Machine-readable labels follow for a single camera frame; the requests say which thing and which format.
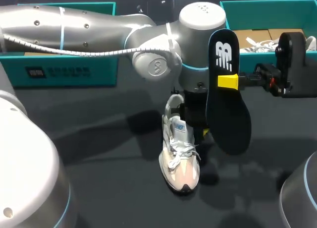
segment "shoelace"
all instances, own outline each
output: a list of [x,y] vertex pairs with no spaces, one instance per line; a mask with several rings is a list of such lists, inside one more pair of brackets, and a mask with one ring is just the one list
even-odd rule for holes
[[277,40],[267,40],[267,41],[262,41],[259,43],[256,43],[254,40],[251,38],[247,37],[246,38],[247,42],[249,42],[253,47],[249,48],[244,48],[241,49],[240,51],[244,52],[256,52],[256,53],[266,53],[266,52],[274,52],[275,48],[278,45],[278,39]]
[[170,171],[173,171],[177,168],[181,159],[189,159],[192,155],[196,155],[200,159],[199,154],[195,150],[195,145],[189,143],[181,143],[180,145],[179,142],[174,141],[174,139],[171,139],[169,144],[172,148],[174,156],[174,159],[168,163],[168,169]]
[[[240,49],[240,53],[248,53],[248,52],[255,52],[255,53],[266,53],[266,52],[275,52],[276,47],[278,46],[279,39],[274,41],[267,40],[256,43],[251,38],[247,37],[246,41],[249,42],[252,47]],[[310,36],[306,39],[306,51],[316,51],[317,50],[317,43],[316,38]]]

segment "gray robot base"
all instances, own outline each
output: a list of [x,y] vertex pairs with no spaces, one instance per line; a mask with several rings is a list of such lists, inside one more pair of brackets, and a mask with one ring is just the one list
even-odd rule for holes
[[19,227],[74,228],[77,214],[76,198],[63,164],[60,163],[58,177],[51,194],[35,213],[19,224]]
[[279,210],[286,228],[317,226],[317,153],[312,154],[285,181]]

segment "shoe insole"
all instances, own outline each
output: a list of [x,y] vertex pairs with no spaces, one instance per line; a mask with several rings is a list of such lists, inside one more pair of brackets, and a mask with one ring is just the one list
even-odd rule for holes
[[245,152],[251,140],[251,118],[238,90],[219,88],[219,75],[239,73],[239,42],[228,29],[215,31],[209,40],[209,90],[206,119],[215,143],[225,153]]

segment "teal bin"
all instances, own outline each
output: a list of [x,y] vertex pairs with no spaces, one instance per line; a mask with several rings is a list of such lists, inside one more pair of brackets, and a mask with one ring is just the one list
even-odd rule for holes
[[[302,29],[317,38],[316,0],[221,1],[226,28],[231,30]],[[307,52],[317,60],[317,52]],[[257,63],[276,63],[275,53],[241,53],[240,71],[251,73]]]
[[[42,3],[115,15],[115,2]],[[24,53],[0,55],[12,85],[16,87],[93,87],[116,86],[116,57],[24,56]],[[30,73],[39,73],[32,77]]]

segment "cardboard box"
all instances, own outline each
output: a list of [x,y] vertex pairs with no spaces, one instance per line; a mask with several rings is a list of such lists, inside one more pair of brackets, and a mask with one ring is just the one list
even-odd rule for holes
[[57,54],[25,52],[24,56],[58,56]]
[[252,47],[246,40],[247,37],[259,43],[262,41],[276,40],[283,32],[301,32],[304,34],[302,29],[234,30],[239,40],[240,49]]
[[[226,28],[233,30],[240,48],[255,42],[276,40],[283,32],[302,32],[305,37],[317,38],[317,0],[250,0],[221,1],[226,12]],[[317,51],[306,57],[317,60]],[[275,52],[241,53],[240,71],[253,72],[257,63],[276,63]]]
[[301,32],[304,34],[302,29],[269,29],[268,32],[272,40],[278,39],[283,32]]
[[255,42],[271,40],[268,30],[236,30],[234,32],[238,37],[241,49],[252,47],[252,45],[246,40],[247,37]]

